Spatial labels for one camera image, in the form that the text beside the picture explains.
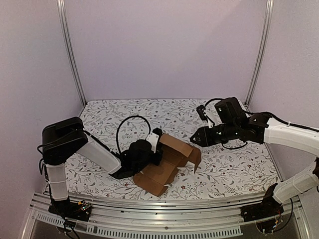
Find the brown cardboard box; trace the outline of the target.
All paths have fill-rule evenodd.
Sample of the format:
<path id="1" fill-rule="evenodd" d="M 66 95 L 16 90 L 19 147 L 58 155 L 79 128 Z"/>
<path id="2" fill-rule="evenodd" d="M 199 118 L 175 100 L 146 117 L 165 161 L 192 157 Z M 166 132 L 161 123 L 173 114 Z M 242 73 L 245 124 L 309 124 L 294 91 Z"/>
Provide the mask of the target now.
<path id="1" fill-rule="evenodd" d="M 137 186 L 157 197 L 168 189 L 167 185 L 174 181 L 179 168 L 191 162 L 195 172 L 201 163 L 200 150 L 184 141 L 164 133 L 158 143 L 163 150 L 160 165 L 149 164 L 133 176 Z"/>

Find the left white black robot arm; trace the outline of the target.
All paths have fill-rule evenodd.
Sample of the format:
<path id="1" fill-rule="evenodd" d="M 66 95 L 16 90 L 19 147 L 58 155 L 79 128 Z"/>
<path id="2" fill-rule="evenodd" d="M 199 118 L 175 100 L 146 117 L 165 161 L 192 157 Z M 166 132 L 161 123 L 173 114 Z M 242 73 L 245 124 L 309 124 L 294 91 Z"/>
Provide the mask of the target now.
<path id="1" fill-rule="evenodd" d="M 73 203 L 68 201 L 65 172 L 65 163 L 71 156 L 79 154 L 89 159 L 115 179 L 130 178 L 150 164 L 160 164 L 161 136 L 161 129 L 150 129 L 145 139 L 131 143 L 127 150 L 113 152 L 85 130 L 79 117 L 46 126 L 42 131 L 42 144 L 37 147 L 42 156 L 39 171 L 45 175 L 45 180 L 49 184 L 56 210 L 63 216 L 70 216 L 74 212 Z"/>

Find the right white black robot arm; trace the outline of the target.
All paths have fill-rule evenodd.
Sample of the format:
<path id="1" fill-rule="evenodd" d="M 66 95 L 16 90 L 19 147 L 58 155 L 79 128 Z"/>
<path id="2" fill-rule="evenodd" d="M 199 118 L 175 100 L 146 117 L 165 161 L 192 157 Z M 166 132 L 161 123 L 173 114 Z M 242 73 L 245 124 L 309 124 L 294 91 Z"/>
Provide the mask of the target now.
<path id="1" fill-rule="evenodd" d="M 209 147 L 239 139 L 243 142 L 277 144 L 319 155 L 319 131 L 309 126 L 284 121 L 270 112 L 249 113 L 242 109 L 236 97 L 217 98 L 215 109 L 221 120 L 216 125 L 206 110 L 207 105 L 196 108 L 201 120 L 208 122 L 190 137 L 190 142 Z M 267 190 L 258 213 L 268 217 L 277 205 L 319 185 L 319 161 L 291 178 L 275 184 Z"/>

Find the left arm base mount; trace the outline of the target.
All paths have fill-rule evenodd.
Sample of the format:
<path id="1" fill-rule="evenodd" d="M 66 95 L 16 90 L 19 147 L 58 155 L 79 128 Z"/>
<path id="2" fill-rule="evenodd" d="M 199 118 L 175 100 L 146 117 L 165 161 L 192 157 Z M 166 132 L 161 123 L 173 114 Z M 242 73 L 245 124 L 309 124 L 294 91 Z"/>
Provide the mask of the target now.
<path id="1" fill-rule="evenodd" d="M 61 218 L 88 222 L 92 212 L 92 204 L 85 200 L 71 202 L 69 198 L 62 201 L 52 199 L 48 211 Z"/>

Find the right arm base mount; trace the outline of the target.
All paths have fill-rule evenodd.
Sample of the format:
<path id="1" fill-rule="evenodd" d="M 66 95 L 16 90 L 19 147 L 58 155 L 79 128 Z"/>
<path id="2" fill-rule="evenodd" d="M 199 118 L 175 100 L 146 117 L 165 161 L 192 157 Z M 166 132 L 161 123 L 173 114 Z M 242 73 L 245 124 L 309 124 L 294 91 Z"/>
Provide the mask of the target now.
<path id="1" fill-rule="evenodd" d="M 274 189 L 277 185 L 278 183 L 275 183 L 267 189 L 260 203 L 250 204 L 240 208 L 240 215 L 244 222 L 259 220 L 284 212 L 282 203 L 278 203 L 273 198 Z"/>

